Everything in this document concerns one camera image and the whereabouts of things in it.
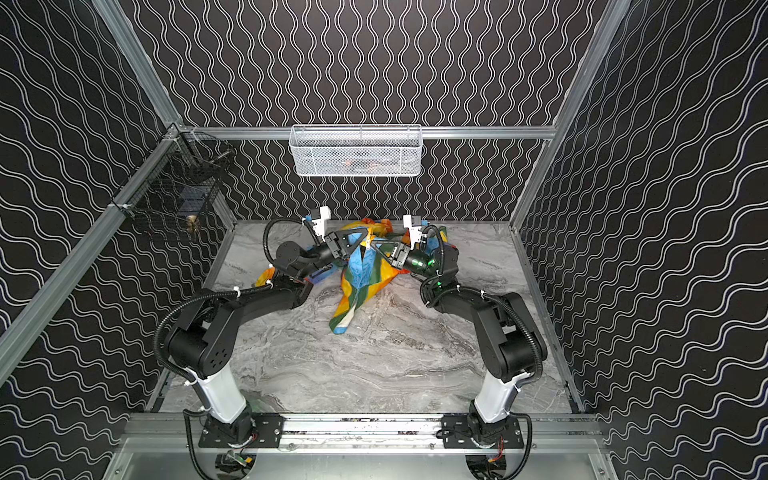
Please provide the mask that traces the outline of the rainbow striped jacket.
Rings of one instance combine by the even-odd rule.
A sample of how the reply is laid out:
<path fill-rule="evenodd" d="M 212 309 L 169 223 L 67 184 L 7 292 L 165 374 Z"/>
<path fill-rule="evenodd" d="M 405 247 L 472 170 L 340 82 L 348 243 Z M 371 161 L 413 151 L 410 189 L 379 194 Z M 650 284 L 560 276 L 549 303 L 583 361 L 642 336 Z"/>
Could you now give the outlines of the rainbow striped jacket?
<path fill-rule="evenodd" d="M 357 227 L 368 229 L 367 239 L 384 238 L 401 241 L 406 233 L 402 235 L 395 233 L 391 222 L 388 220 L 375 222 L 370 219 L 350 223 L 342 230 Z M 444 229 L 428 224 L 424 232 L 427 234 L 427 240 L 424 245 L 425 249 L 422 251 L 434 258 L 434 274 L 431 276 L 421 276 L 407 270 L 395 270 L 384 261 L 372 270 L 367 270 L 363 267 L 363 253 L 365 252 L 363 243 L 347 261 L 335 261 L 325 268 L 309 268 L 302 260 L 301 254 L 315 245 L 321 244 L 330 232 L 326 233 L 322 240 L 318 240 L 313 234 L 315 244 L 308 248 L 303 248 L 294 242 L 286 242 L 278 247 L 276 253 L 272 254 L 268 243 L 270 230 L 266 229 L 263 247 L 270 265 L 254 285 L 261 287 L 275 284 L 279 280 L 287 280 L 296 284 L 314 286 L 338 272 L 341 278 L 342 299 L 329 321 L 329 328 L 335 334 L 343 334 L 348 329 L 357 310 L 388 286 L 397 276 L 401 274 L 420 276 L 426 282 L 426 288 L 430 290 L 441 286 L 446 278 L 455 273 L 458 251 L 448 243 Z"/>

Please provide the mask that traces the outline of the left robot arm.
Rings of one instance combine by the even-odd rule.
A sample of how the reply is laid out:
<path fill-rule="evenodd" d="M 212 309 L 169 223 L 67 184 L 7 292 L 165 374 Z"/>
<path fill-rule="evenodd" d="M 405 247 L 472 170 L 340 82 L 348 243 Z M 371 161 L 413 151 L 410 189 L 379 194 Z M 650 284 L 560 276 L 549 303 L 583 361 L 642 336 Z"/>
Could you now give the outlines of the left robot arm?
<path fill-rule="evenodd" d="M 244 446 L 256 434 L 253 410 L 238 388 L 231 360 L 240 327 L 256 318 L 292 310 L 307 300 L 309 277 L 357 252 L 369 232 L 364 227 L 333 231 L 308 249 L 282 243 L 269 263 L 272 278 L 244 290 L 204 289 L 175 307 L 157 326 L 153 351 L 158 362 L 185 379 L 202 402 L 206 428 L 231 446 Z"/>

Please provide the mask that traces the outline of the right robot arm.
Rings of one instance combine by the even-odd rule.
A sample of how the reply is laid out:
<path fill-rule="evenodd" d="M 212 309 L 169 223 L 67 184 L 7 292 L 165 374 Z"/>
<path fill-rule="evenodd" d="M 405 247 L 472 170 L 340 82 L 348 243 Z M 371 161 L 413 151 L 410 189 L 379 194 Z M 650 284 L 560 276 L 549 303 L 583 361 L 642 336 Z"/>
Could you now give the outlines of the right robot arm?
<path fill-rule="evenodd" d="M 511 406 L 517 394 L 541 378 L 548 355 L 522 297 L 460 282 L 459 251 L 443 242 L 431 251 L 388 240 L 373 240 L 371 248 L 391 267 L 421 278 L 426 307 L 472 323 L 486 375 L 470 404 L 467 429 L 479 445 L 496 443 L 514 417 Z"/>

